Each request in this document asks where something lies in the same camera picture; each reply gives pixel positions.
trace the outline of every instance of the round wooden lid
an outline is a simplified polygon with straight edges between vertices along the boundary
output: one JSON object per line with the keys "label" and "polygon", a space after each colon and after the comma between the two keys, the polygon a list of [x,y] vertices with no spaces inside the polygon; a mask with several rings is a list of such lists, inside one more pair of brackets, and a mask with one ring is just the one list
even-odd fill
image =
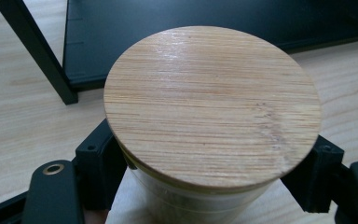
{"label": "round wooden lid", "polygon": [[151,35],[125,51],[105,83],[108,122],[124,153],[179,188],[265,185],[310,152],[318,94],[286,53],[206,26]]}

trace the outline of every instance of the brass insert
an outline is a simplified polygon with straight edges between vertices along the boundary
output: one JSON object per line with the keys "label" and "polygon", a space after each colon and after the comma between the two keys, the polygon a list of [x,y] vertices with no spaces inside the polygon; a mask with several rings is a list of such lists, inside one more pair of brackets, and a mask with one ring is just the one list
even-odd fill
{"label": "brass insert", "polygon": [[56,175],[57,173],[59,173],[61,170],[63,170],[64,165],[63,164],[52,164],[48,167],[46,167],[43,170],[43,174],[44,175]]}

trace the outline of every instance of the wood grain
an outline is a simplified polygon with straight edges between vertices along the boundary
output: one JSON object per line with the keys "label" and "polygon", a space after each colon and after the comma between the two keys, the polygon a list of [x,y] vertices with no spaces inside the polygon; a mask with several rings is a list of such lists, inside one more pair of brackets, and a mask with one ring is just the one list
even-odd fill
{"label": "wood grain", "polygon": [[106,115],[134,162],[193,190],[259,187],[310,151],[318,95],[301,67],[268,42],[217,27],[168,30],[112,67]]}

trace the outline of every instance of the black bracket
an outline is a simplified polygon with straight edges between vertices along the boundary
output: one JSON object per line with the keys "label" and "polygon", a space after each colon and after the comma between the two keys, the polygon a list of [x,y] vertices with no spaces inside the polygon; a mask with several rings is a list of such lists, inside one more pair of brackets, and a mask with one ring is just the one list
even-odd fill
{"label": "black bracket", "polygon": [[[334,201],[336,223],[358,224],[358,162],[347,168],[343,156],[341,148],[319,136],[306,159],[281,180],[304,211],[327,213]],[[72,162],[42,165],[27,194],[1,203],[0,223],[20,223],[21,218],[22,223],[82,223],[81,204],[111,208],[126,169],[105,119],[76,149]]]}

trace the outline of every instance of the bamboo lid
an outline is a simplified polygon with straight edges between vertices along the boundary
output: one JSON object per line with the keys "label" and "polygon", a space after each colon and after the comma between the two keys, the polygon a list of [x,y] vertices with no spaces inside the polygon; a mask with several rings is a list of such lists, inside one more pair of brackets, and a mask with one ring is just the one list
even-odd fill
{"label": "bamboo lid", "polygon": [[108,122],[124,153],[179,188],[265,185],[310,152],[321,107],[309,76],[280,49],[206,26],[151,35],[105,83]]}

